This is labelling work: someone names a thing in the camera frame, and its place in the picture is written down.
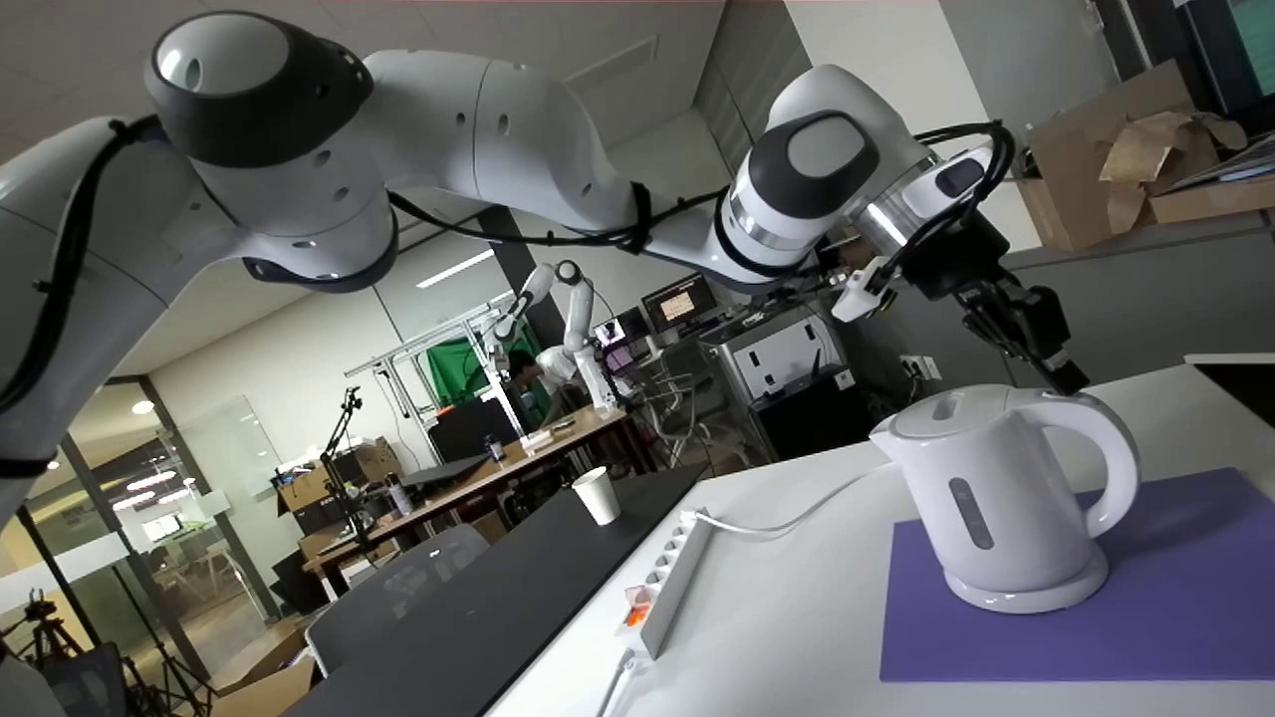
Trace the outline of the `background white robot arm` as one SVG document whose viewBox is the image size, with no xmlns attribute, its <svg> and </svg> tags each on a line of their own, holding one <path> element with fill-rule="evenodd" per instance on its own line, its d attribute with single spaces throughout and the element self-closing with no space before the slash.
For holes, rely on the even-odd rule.
<svg viewBox="0 0 1275 717">
<path fill-rule="evenodd" d="M 593 318 L 593 284 L 572 259 L 537 261 L 526 284 L 515 292 L 515 301 L 488 321 L 494 338 L 506 342 L 522 314 L 551 300 L 551 292 L 565 292 L 563 338 L 537 356 L 537 366 L 556 384 L 580 384 L 593 410 L 621 410 L 589 338 Z"/>
</svg>

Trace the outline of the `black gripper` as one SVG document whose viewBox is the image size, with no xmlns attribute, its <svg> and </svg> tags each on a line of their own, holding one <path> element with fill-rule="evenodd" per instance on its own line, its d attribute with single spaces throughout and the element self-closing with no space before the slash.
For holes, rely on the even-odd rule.
<svg viewBox="0 0 1275 717">
<path fill-rule="evenodd" d="M 905 277 L 928 300 L 956 300 L 973 336 L 1025 357 L 1050 390 L 1078 393 L 1089 374 L 1061 352 L 1069 342 L 1061 295 L 1025 287 L 1004 255 L 1009 240 L 981 212 L 962 212 L 921 235 L 905 255 Z"/>
</svg>

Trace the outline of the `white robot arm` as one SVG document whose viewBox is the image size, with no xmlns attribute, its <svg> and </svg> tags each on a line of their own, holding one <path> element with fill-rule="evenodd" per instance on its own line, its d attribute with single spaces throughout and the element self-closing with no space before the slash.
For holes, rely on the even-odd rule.
<svg viewBox="0 0 1275 717">
<path fill-rule="evenodd" d="M 893 277 L 956 300 L 990 346 L 1073 393 L 1063 305 L 1001 265 L 981 203 L 1004 123 L 917 133 L 859 77 L 787 78 L 729 186 L 673 198 L 621 176 L 579 91 L 466 52 L 370 52 L 261 13 L 200 13 L 146 54 L 144 121 L 81 121 L 0 168 L 0 498 L 25 506 L 70 419 L 213 261 L 363 292 L 397 255 L 409 186 L 526 212 L 552 240 L 696 265 L 734 287 L 830 275 L 820 243 L 877 247 L 846 321 Z"/>
</svg>

